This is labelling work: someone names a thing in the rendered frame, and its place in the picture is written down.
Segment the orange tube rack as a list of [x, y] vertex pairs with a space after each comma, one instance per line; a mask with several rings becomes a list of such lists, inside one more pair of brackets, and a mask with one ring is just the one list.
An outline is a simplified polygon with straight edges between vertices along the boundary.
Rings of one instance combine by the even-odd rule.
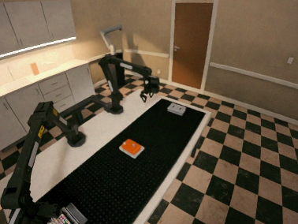
[[[126, 142], [126, 145], [122, 144], [121, 147], [133, 155], [135, 155], [141, 149], [141, 146], [138, 145], [137, 143], [133, 142], [132, 140], [130, 140], [130, 141], [126, 140], [125, 142]], [[134, 145], [136, 145], [135, 147], [132, 146], [133, 143], [134, 143]]]

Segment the white slotted holder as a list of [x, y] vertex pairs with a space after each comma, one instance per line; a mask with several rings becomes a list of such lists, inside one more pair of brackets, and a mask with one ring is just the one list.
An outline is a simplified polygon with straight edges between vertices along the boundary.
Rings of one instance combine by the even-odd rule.
[[79, 222], [79, 224], [84, 224], [87, 221], [86, 217], [84, 217], [84, 215], [80, 211], [78, 211], [78, 209], [73, 204], [71, 206], [70, 205], [66, 209], [75, 218], [75, 220]]

